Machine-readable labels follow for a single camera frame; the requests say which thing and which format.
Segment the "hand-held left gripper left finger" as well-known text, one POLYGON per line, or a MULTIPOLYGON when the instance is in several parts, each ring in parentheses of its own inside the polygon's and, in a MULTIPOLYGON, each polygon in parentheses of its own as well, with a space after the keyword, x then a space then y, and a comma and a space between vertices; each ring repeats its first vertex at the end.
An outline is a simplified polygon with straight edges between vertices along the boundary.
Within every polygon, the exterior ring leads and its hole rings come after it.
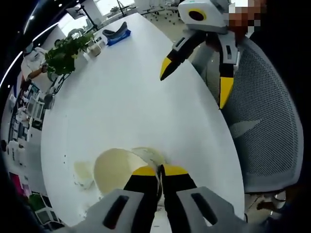
POLYGON ((92 205, 86 218, 67 233, 149 233, 161 197, 161 166, 136 169, 123 189, 92 205))

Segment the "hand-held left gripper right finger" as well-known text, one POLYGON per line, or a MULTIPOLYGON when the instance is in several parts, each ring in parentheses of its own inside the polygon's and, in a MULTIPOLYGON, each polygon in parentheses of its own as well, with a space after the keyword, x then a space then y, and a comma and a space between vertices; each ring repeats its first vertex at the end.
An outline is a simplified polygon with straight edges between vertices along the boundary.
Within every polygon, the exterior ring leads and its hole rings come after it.
POLYGON ((207 187, 197 187, 180 166, 160 166, 164 204, 173 233, 245 233, 246 222, 231 203, 207 187))

